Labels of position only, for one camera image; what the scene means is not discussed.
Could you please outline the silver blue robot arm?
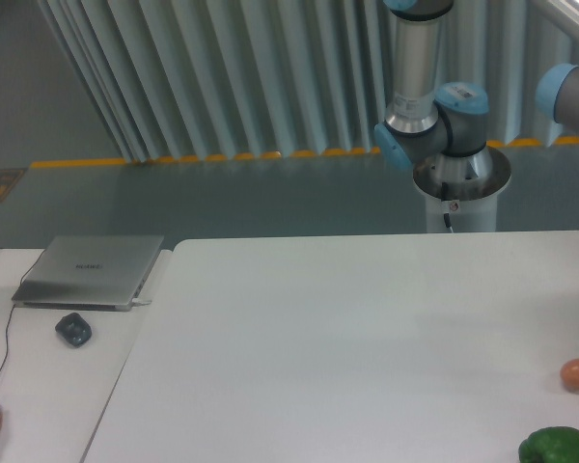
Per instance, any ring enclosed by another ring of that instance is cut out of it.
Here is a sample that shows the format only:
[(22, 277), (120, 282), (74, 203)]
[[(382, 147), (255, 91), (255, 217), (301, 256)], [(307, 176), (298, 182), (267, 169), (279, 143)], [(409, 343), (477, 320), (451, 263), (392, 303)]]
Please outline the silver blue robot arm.
[[(511, 166), (487, 146), (487, 93), (468, 82), (435, 87), (438, 40), (454, 1), (383, 3), (397, 20), (396, 63), (392, 102), (373, 130), (376, 145), (387, 161), (412, 170), (425, 199), (427, 232), (495, 232)], [(538, 8), (579, 39), (579, 1), (545, 1)], [(579, 134), (579, 66), (546, 71), (535, 101), (549, 119)]]

